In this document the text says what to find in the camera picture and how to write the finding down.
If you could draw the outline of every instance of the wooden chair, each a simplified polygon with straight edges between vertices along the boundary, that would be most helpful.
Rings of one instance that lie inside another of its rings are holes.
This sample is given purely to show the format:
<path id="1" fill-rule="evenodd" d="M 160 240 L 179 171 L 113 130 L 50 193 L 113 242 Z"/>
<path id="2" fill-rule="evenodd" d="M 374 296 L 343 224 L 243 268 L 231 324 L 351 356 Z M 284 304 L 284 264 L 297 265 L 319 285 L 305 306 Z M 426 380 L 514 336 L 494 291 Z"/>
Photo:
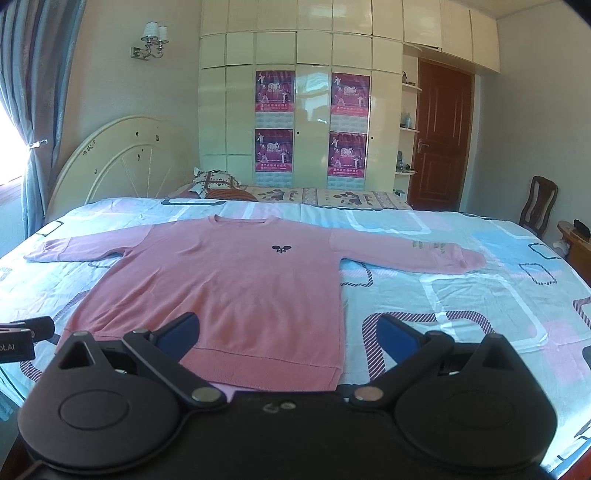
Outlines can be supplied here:
<path id="1" fill-rule="evenodd" d="M 537 198 L 534 203 L 536 185 L 538 186 Z M 527 199 L 525 207 L 521 211 L 519 224 L 532 233 L 535 233 L 538 238 L 542 238 L 542 235 L 544 235 L 544 232 L 548 227 L 550 212 L 556 202 L 557 196 L 558 186 L 553 181 L 545 179 L 544 177 L 534 177 L 531 181 L 530 196 Z"/>

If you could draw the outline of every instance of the blue and pink bedsheet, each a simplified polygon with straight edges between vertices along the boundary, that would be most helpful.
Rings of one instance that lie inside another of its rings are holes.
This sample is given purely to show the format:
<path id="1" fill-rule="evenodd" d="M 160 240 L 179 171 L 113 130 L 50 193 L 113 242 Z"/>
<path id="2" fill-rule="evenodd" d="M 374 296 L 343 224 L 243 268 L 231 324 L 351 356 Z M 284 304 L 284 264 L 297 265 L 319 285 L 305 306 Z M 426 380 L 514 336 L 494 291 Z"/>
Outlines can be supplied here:
<path id="1" fill-rule="evenodd" d="M 580 456 L 591 436 L 591 290 L 561 258 L 511 222 L 461 213 L 357 210 L 206 199 L 112 199 L 80 207 L 45 226 L 0 260 L 0 323 L 50 315 L 61 333 L 76 305 L 117 262 L 37 264 L 23 255 L 47 239 L 135 225 L 202 218 L 269 215 L 417 241 L 455 242 L 482 252 L 486 268 L 465 275 L 414 274 L 344 261 L 345 384 L 363 384 L 392 368 L 375 324 L 394 312 L 417 330 L 438 329 L 459 342 L 505 335 L 536 376 L 558 413 L 558 432 L 544 467 L 558 475 Z M 192 265 L 196 274 L 199 266 Z M 32 362 L 2 365 L 0 390 L 22 404 L 55 353 L 41 342 Z"/>

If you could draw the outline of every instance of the sunlight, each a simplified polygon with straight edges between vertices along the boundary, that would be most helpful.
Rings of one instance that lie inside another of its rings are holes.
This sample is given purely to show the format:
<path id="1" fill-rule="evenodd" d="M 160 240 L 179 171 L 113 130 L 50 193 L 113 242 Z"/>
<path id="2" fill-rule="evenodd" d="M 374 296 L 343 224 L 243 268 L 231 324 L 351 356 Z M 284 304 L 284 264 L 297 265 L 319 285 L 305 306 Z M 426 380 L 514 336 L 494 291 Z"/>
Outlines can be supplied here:
<path id="1" fill-rule="evenodd" d="M 0 185 L 23 175 L 29 149 L 3 108 L 0 108 Z"/>

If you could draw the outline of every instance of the curtain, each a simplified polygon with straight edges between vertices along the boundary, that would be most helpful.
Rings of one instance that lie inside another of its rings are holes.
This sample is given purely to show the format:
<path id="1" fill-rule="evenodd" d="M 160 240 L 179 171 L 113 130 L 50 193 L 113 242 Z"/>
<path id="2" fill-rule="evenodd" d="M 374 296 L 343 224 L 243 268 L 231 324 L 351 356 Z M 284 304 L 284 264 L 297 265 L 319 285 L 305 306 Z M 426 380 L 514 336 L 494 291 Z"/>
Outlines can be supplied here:
<path id="1" fill-rule="evenodd" d="M 15 0 L 0 13 L 0 102 L 30 150 L 22 182 L 26 236 L 43 226 L 57 164 L 74 45 L 86 0 Z"/>

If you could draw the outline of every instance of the ceiling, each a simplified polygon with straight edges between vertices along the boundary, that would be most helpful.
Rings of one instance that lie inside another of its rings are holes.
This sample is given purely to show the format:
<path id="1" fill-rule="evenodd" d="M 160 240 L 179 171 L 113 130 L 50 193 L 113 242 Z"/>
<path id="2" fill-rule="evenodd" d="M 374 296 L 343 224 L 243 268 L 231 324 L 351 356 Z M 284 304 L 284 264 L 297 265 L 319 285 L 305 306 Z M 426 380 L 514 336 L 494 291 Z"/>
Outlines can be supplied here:
<path id="1" fill-rule="evenodd" d="M 495 18 L 506 17 L 520 10 L 561 0 L 460 0 L 469 7 L 482 10 Z"/>

